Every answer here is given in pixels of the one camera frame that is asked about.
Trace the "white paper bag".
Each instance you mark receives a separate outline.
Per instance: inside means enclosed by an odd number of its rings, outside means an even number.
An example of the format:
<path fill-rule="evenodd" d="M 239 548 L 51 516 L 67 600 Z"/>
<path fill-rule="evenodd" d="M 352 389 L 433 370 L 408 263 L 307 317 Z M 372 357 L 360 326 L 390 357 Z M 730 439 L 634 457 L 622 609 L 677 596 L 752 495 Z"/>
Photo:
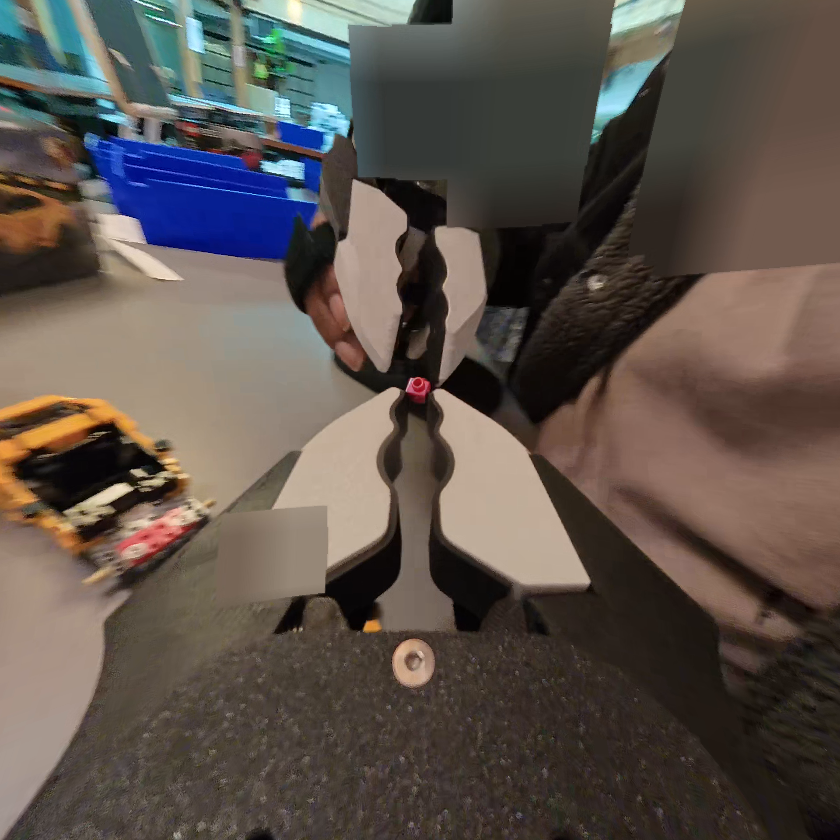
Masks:
<path fill-rule="evenodd" d="M 163 282 L 183 281 L 181 275 L 172 268 L 132 245 L 107 237 L 102 237 L 100 240 L 108 251 L 148 278 Z"/>
<path fill-rule="evenodd" d="M 100 236 L 128 245 L 145 245 L 146 238 L 138 219 L 114 213 L 98 213 L 96 218 Z"/>

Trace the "blue storage bin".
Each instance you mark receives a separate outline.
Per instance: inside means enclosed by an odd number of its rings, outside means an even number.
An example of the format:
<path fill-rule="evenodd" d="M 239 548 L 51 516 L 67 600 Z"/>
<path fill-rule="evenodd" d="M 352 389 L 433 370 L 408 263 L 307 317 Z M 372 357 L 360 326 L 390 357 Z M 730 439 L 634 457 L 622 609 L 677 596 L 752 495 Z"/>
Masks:
<path fill-rule="evenodd" d="M 296 221 L 318 207 L 280 175 L 232 155 L 86 134 L 84 144 L 114 206 L 149 245 L 246 259 L 284 259 Z"/>
<path fill-rule="evenodd" d="M 276 138 L 279 142 L 297 149 L 322 154 L 324 134 L 319 129 L 304 127 L 290 121 L 278 121 Z"/>

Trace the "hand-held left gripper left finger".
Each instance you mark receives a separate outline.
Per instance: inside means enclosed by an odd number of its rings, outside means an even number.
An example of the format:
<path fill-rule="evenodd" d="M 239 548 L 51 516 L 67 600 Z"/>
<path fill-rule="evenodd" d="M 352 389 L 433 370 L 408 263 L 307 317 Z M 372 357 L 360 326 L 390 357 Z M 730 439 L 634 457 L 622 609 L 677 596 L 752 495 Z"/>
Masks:
<path fill-rule="evenodd" d="M 372 606 L 399 575 L 402 439 L 403 392 L 392 387 L 305 445 L 273 507 L 325 508 L 324 594 L 341 607 Z"/>

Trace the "yellow lego car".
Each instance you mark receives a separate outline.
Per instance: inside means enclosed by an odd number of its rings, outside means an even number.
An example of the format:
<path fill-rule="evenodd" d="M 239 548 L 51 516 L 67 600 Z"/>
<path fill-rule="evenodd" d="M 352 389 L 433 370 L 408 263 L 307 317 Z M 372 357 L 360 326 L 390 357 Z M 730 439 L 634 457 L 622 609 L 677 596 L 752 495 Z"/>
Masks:
<path fill-rule="evenodd" d="M 211 520 L 212 500 L 165 439 L 98 398 L 43 395 L 1 411 L 1 509 L 90 565 L 85 585 L 136 581 Z"/>

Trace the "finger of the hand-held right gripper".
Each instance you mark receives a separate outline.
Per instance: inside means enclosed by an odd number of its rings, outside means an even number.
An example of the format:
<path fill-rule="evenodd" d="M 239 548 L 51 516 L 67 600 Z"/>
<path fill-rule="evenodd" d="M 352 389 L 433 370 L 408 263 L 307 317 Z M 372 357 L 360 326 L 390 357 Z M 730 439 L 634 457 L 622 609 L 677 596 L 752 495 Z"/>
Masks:
<path fill-rule="evenodd" d="M 407 230 L 406 214 L 386 194 L 353 181 L 347 235 L 337 245 L 334 273 L 351 328 L 380 372 L 392 365 L 403 317 L 397 246 Z"/>
<path fill-rule="evenodd" d="M 463 227 L 436 227 L 431 236 L 426 371 L 443 384 L 465 358 L 487 304 L 480 237 Z"/>

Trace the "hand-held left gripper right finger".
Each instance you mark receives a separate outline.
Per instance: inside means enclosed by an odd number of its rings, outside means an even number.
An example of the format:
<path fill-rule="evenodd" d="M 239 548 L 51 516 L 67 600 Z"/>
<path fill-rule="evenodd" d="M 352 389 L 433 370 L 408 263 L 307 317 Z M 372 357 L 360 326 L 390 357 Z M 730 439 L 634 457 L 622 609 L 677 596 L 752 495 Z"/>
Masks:
<path fill-rule="evenodd" d="M 438 483 L 429 537 L 436 586 L 460 606 L 585 592 L 588 575 L 529 450 L 449 392 L 428 397 Z"/>

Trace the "dark lego box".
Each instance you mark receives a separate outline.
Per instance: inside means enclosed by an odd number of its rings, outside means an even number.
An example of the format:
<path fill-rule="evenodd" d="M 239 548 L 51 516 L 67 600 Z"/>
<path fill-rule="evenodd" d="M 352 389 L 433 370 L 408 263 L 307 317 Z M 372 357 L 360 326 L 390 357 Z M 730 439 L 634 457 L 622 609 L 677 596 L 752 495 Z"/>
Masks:
<path fill-rule="evenodd" d="M 99 273 L 77 151 L 63 129 L 2 112 L 2 297 Z"/>

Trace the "person's right hand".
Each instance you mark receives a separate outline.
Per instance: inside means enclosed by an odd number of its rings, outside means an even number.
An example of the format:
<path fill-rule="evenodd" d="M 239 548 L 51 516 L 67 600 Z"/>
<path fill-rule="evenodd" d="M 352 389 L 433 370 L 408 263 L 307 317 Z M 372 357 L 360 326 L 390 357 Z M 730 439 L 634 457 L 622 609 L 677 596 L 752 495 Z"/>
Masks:
<path fill-rule="evenodd" d="M 311 284 L 304 311 L 335 357 L 351 372 L 360 372 L 367 356 L 351 326 L 332 265 Z"/>

